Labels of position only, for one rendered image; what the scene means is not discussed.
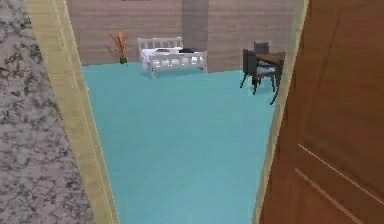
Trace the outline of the brown wooden room door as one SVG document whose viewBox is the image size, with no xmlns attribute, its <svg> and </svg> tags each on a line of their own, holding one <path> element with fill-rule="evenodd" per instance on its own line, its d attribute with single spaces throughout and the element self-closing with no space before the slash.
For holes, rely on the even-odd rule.
<svg viewBox="0 0 384 224">
<path fill-rule="evenodd" d="M 384 224 L 384 0 L 304 0 L 260 224 Z"/>
</svg>

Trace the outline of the orange house plant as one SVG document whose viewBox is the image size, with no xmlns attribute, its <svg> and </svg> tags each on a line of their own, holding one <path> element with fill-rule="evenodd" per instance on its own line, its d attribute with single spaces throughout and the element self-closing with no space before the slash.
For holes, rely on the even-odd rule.
<svg viewBox="0 0 384 224">
<path fill-rule="evenodd" d="M 127 62 L 126 52 L 128 41 L 125 39 L 124 34 L 119 31 L 116 35 L 108 33 L 108 35 L 113 39 L 116 45 L 116 51 L 119 53 L 119 62 L 125 64 Z"/>
</svg>

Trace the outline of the brown wooden table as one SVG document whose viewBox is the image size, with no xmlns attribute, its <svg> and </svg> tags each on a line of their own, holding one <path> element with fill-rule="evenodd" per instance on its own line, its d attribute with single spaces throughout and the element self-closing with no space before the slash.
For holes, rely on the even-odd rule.
<svg viewBox="0 0 384 224">
<path fill-rule="evenodd" d="M 283 66 L 284 66 L 285 53 L 279 52 L 279 53 L 269 53 L 269 54 L 258 54 L 256 58 L 257 58 L 257 61 L 266 62 L 276 68 L 275 81 L 276 81 L 277 89 L 274 93 L 272 101 L 270 102 L 270 104 L 273 104 L 276 101 L 279 93 L 281 76 L 282 76 Z"/>
</svg>

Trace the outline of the dark grey chair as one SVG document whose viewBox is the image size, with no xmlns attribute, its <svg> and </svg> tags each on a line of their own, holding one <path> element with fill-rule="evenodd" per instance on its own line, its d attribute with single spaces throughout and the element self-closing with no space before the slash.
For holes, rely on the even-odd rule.
<svg viewBox="0 0 384 224">
<path fill-rule="evenodd" d="M 255 42 L 254 51 L 256 54 L 268 54 L 269 44 L 267 42 Z"/>
<path fill-rule="evenodd" d="M 240 87 L 243 87 L 244 82 L 248 77 L 251 77 L 253 85 L 253 93 L 256 93 L 258 85 L 262 79 L 269 77 L 272 82 L 272 89 L 275 89 L 276 69 L 269 65 L 261 65 L 257 59 L 256 53 L 251 50 L 243 50 L 243 79 Z"/>
</svg>

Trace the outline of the white slatted bed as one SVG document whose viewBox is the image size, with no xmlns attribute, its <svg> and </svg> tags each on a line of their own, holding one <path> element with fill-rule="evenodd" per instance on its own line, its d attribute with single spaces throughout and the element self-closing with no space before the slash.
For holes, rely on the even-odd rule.
<svg viewBox="0 0 384 224">
<path fill-rule="evenodd" d="M 200 68 L 208 72 L 207 52 L 179 53 L 184 48 L 181 37 L 138 38 L 137 45 L 142 68 L 150 72 L 152 79 L 156 71 Z M 169 52 L 157 52 L 158 48 L 167 48 Z"/>
</svg>

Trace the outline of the pale yellow door frame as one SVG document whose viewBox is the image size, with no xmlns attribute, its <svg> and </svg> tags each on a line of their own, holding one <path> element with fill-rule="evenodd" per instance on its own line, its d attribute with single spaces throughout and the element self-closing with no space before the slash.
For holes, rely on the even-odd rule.
<svg viewBox="0 0 384 224">
<path fill-rule="evenodd" d="M 295 6 L 252 224 L 261 224 L 264 198 L 309 3 L 310 0 L 297 0 Z M 96 224 L 120 224 L 66 0 L 25 0 L 25 6 Z"/>
</svg>

